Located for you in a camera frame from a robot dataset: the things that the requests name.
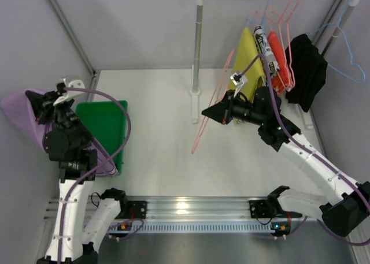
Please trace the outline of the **purple trousers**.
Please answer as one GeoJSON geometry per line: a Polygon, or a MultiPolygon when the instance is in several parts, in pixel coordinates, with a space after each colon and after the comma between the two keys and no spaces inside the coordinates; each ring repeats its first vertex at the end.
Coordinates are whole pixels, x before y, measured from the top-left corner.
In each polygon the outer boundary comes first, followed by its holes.
{"type": "MultiPolygon", "coordinates": [[[[1,108],[3,109],[7,119],[45,153],[42,144],[44,135],[50,132],[55,126],[52,123],[48,123],[46,125],[37,124],[35,121],[36,117],[34,110],[31,106],[31,102],[26,96],[26,91],[34,92],[40,96],[44,96],[44,94],[48,92],[47,90],[37,88],[27,88],[16,91],[5,96],[1,100],[1,108]]],[[[103,145],[96,138],[93,139],[92,145],[88,149],[97,150],[98,164],[110,156],[103,145]]],[[[96,174],[97,176],[116,176],[119,175],[119,171],[114,161],[110,160],[101,168],[97,169],[96,174]]]]}

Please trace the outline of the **pink wire hanger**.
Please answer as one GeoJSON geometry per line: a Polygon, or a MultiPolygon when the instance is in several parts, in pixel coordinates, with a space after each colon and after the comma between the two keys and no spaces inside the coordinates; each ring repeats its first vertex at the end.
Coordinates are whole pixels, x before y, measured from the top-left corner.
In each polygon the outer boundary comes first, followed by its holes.
{"type": "MultiPolygon", "coordinates": [[[[227,83],[227,80],[226,80],[226,77],[227,77],[227,73],[228,73],[228,67],[230,65],[230,62],[232,60],[232,56],[234,54],[234,49],[232,49],[228,55],[228,58],[225,62],[225,65],[222,69],[222,72],[221,72],[221,76],[217,82],[217,85],[213,91],[213,94],[211,96],[211,99],[209,101],[209,104],[208,104],[208,107],[210,106],[213,106],[215,105],[217,102],[220,102],[221,99],[223,98],[226,90],[227,90],[227,87],[228,87],[228,83],[227,83]]],[[[209,118],[208,117],[205,117],[203,116],[203,120],[201,122],[201,125],[200,125],[200,128],[198,130],[198,133],[197,133],[197,136],[194,140],[194,144],[193,144],[193,147],[191,149],[191,153],[194,154],[197,147],[198,147],[198,144],[199,144],[199,141],[205,131],[205,128],[208,124],[208,121],[209,121],[209,118]]]]}

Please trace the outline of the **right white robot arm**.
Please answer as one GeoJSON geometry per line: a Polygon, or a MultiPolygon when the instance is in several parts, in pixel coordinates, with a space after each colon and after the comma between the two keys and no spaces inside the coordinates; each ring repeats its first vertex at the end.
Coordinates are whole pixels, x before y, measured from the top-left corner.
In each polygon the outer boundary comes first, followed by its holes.
{"type": "Polygon", "coordinates": [[[359,183],[317,151],[280,113],[281,102],[269,87],[258,88],[253,101],[228,90],[202,115],[223,125],[234,119],[257,125],[261,140],[291,161],[321,191],[315,195],[284,185],[277,187],[265,201],[273,217],[297,213],[317,219],[336,237],[347,237],[369,217],[369,182],[359,183]]]}

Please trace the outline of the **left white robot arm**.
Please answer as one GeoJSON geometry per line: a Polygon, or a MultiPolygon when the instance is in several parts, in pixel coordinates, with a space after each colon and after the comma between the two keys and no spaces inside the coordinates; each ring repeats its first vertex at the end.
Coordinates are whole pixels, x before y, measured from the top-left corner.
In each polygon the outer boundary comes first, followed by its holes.
{"type": "Polygon", "coordinates": [[[89,93],[79,81],[57,84],[55,91],[26,91],[37,125],[52,124],[42,145],[49,160],[60,169],[59,200],[54,231],[44,257],[37,263],[97,263],[101,243],[113,220],[127,208],[124,191],[111,188],[102,194],[95,213],[85,222],[85,212],[97,170],[115,155],[98,160],[93,134],[71,109],[74,98],[89,93]]]}

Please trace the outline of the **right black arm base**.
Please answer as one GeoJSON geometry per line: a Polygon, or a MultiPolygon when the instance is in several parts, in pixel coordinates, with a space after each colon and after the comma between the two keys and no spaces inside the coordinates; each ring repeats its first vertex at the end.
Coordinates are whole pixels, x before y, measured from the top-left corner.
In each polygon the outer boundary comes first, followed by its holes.
{"type": "Polygon", "coordinates": [[[254,219],[274,218],[275,208],[268,199],[250,200],[250,216],[254,219]]]}

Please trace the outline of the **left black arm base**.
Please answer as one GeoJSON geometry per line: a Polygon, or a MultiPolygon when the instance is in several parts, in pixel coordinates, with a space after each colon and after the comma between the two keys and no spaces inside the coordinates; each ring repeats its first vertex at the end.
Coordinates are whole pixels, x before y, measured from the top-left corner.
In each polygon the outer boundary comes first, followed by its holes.
{"type": "Polygon", "coordinates": [[[148,202],[145,200],[129,200],[124,205],[124,210],[121,214],[123,219],[140,218],[146,219],[148,202]]]}

